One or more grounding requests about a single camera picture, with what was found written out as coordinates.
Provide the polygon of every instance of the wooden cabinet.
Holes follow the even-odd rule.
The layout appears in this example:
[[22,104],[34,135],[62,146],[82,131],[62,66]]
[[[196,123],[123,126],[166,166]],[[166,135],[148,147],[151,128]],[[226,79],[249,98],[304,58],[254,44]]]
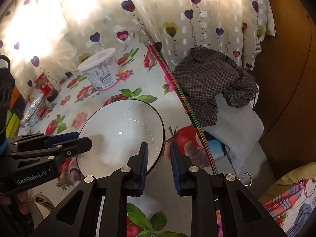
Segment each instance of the wooden cabinet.
[[276,37],[266,36],[251,74],[260,95],[260,139],[276,178],[316,161],[316,26],[299,0],[270,0]]

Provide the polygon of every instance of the brown checkered cloth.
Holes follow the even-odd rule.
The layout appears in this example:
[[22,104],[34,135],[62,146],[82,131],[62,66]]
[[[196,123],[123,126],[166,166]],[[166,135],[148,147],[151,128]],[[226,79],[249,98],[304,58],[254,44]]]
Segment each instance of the brown checkered cloth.
[[173,75],[202,127],[216,124],[215,96],[220,92],[236,108],[246,106],[259,92],[255,79],[231,58],[201,46],[191,49]]

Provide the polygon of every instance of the white plastic container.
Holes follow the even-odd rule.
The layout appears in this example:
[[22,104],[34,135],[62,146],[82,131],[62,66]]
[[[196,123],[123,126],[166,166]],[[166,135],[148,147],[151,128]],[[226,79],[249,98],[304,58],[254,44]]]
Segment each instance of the white plastic container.
[[115,48],[98,52],[78,67],[98,91],[104,91],[118,82],[115,75],[119,74],[119,67],[115,62],[115,52]]

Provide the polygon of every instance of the gray cloth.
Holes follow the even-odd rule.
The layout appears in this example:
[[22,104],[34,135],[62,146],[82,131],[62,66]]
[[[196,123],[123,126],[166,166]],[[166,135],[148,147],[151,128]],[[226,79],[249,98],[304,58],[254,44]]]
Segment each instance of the gray cloth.
[[250,104],[237,109],[227,105],[223,94],[215,96],[217,122],[203,130],[225,144],[227,155],[236,174],[263,133],[263,123],[252,110]]

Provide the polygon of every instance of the table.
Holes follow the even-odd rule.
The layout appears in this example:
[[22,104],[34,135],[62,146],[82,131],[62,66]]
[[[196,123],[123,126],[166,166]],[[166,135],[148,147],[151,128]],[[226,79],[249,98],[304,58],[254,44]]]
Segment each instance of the table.
[[[128,202],[131,203],[128,208],[137,206],[142,212],[137,216],[145,216],[148,219],[156,214],[152,219],[152,228],[156,236],[167,236],[163,233],[165,231],[175,232],[172,236],[176,237],[189,236],[191,197],[177,195],[171,163],[167,155],[171,141],[177,141],[180,149],[191,157],[193,164],[202,167],[212,165],[213,171],[216,172],[214,161],[205,145],[205,138],[201,134],[202,130],[198,128],[197,134],[195,130],[197,122],[192,110],[153,46],[147,48],[135,38],[126,50],[116,53],[116,58],[119,64],[117,75],[119,81],[115,86],[99,92],[82,73],[67,72],[68,77],[61,80],[60,85],[56,87],[59,96],[50,104],[42,119],[33,127],[21,128],[19,135],[37,132],[44,134],[80,132],[89,117],[111,102],[128,97],[150,103],[164,122],[166,149],[160,161],[147,176],[143,196],[128,197]],[[39,94],[35,89],[32,97]],[[56,206],[84,178],[79,173],[76,160],[72,158],[68,158],[61,166],[60,173],[58,179],[33,188],[30,194],[45,197]],[[137,210],[127,209],[128,213],[135,211]],[[143,229],[131,223],[127,230],[129,237],[136,237]]]

